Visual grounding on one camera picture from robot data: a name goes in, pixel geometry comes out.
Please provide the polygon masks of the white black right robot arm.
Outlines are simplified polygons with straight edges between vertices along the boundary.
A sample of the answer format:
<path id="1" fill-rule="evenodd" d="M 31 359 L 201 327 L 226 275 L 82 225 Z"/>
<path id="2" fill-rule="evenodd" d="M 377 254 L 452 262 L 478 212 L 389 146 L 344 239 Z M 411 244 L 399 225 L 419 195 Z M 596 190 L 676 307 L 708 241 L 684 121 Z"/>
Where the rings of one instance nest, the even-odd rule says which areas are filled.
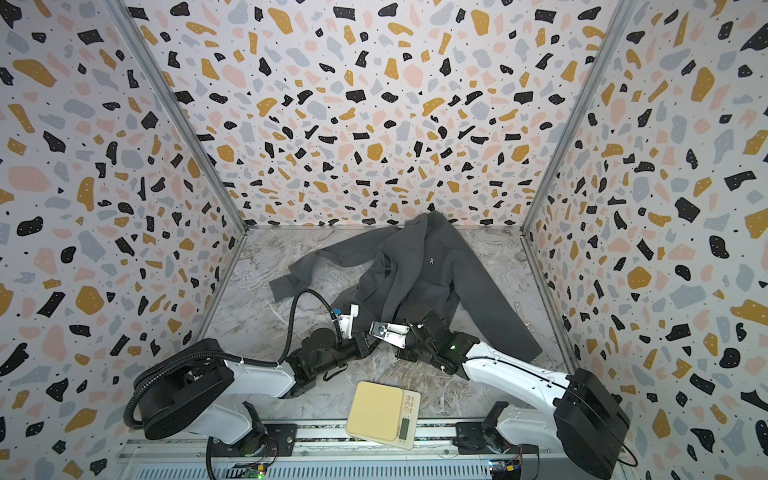
<path id="1" fill-rule="evenodd" d="M 494 387 L 533 407 L 541 419 L 525 421 L 519 410 L 498 401 L 475 429 L 461 427 L 455 445 L 465 451 L 521 452 L 523 446 L 561 451 L 577 467 L 609 479 L 625 452 L 628 416 L 602 382 L 579 368 L 568 374 L 510 357 L 477 337 L 449 330 L 435 315 L 406 325 L 375 328 L 400 359 Z"/>

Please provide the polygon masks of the dark grey zip jacket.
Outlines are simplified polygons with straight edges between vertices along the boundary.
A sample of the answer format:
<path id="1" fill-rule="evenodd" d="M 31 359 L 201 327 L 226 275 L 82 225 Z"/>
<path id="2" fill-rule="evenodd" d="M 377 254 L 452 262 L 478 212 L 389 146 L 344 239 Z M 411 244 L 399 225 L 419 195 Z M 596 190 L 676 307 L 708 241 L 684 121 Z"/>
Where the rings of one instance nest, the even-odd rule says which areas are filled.
<path id="1" fill-rule="evenodd" d="M 334 306 L 356 304 L 359 329 L 373 322 L 417 320 L 433 310 L 450 324 L 463 307 L 495 349 L 532 362 L 542 348 L 459 231 L 439 212 L 421 214 L 402 227 L 373 229 L 312 251 L 270 283 L 276 301 L 310 287 L 319 260 L 349 268 L 367 264 L 356 285 Z"/>

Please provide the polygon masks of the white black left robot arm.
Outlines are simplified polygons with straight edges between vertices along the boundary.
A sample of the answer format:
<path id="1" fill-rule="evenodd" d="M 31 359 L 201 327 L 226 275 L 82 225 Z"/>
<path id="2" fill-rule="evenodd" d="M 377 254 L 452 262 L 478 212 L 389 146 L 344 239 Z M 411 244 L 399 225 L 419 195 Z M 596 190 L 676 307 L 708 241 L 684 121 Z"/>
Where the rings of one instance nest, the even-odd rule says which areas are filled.
<path id="1" fill-rule="evenodd" d="M 235 396 L 296 398 L 368 357 L 379 344 L 362 331 L 339 340 L 323 328 L 275 363 L 229 354 L 217 340 L 203 339 L 139 375 L 123 421 L 148 440 L 189 432 L 227 445 L 253 444 L 266 435 L 265 428 L 255 407 L 233 402 Z"/>

